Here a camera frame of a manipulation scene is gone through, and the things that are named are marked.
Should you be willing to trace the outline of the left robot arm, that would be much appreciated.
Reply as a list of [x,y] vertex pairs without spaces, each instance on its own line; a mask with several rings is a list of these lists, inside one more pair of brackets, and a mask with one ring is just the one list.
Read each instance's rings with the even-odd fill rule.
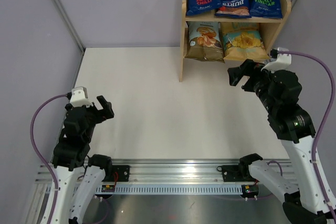
[[64,128],[54,148],[52,164],[56,185],[51,199],[49,223],[82,223],[88,205],[101,182],[129,180],[130,166],[113,165],[109,156],[94,154],[87,158],[95,126],[114,118],[111,102],[97,97],[97,109],[84,91],[73,91],[66,105]]

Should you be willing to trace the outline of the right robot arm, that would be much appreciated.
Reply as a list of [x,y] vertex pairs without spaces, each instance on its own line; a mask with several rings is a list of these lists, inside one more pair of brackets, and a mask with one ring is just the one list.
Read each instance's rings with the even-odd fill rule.
[[316,172],[318,152],[313,143],[317,135],[310,115],[298,104],[302,86],[297,75],[284,69],[271,71],[252,60],[245,60],[227,72],[231,86],[248,77],[242,89],[255,93],[266,109],[269,125],[292,163],[297,184],[272,170],[256,153],[241,157],[236,165],[217,167],[223,180],[262,183],[281,202],[291,223],[334,220],[335,196],[322,171]]

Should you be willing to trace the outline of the blue upside-down Burts chilli bag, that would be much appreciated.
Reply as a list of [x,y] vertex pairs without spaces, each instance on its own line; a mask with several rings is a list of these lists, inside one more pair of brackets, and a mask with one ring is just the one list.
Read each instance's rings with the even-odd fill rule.
[[220,0],[221,6],[215,16],[251,18],[249,0]]

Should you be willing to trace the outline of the large kettle cooked chips bag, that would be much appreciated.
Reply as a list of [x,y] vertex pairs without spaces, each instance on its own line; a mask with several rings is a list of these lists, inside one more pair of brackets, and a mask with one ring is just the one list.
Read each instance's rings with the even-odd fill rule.
[[263,61],[269,58],[259,23],[222,22],[220,26],[225,60]]

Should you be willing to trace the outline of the olive light-blue chips bag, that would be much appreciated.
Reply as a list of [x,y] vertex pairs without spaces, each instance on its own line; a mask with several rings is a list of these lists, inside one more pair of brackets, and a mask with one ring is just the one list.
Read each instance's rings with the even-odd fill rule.
[[188,43],[185,58],[198,61],[224,61],[218,22],[187,22]]

